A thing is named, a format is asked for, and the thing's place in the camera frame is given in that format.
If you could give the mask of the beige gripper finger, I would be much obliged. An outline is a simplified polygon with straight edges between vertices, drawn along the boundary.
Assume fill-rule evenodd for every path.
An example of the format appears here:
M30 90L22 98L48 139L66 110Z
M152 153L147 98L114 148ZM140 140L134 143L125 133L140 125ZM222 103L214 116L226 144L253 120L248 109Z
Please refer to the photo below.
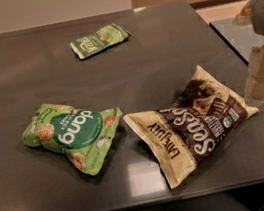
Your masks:
M264 100L264 81L257 81L252 76L246 79L245 96L255 100Z

